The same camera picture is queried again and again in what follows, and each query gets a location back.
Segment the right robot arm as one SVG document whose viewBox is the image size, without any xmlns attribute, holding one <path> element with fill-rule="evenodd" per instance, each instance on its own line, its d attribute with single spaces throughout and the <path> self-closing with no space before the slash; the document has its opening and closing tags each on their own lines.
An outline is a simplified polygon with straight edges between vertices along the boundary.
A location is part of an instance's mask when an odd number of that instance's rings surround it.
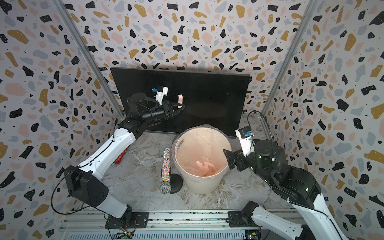
<svg viewBox="0 0 384 240">
<path fill-rule="evenodd" d="M 237 216 L 229 214 L 231 227 L 265 227 L 286 240 L 347 239 L 330 213 L 315 177 L 305 169 L 289 165 L 284 149 L 277 143 L 254 140 L 238 151 L 223 152 L 230 169 L 250 169 L 305 221 L 301 225 L 290 222 L 248 201 Z"/>
</svg>

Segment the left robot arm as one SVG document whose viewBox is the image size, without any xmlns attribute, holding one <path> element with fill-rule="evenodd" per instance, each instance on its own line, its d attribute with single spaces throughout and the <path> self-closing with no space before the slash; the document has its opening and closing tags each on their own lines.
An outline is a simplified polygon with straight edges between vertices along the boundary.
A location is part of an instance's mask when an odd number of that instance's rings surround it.
<svg viewBox="0 0 384 240">
<path fill-rule="evenodd" d="M 164 91 L 153 89 L 153 92 L 153 98 L 145 93 L 136 93 L 128 98 L 128 115 L 117 125 L 112 137 L 77 167 L 66 168 L 64 179 L 71 197 L 118 220 L 130 219 L 129 206 L 113 196 L 101 179 L 112 163 L 144 131 L 185 109 L 182 101 L 174 103 L 166 100 L 167 93 Z"/>
</svg>

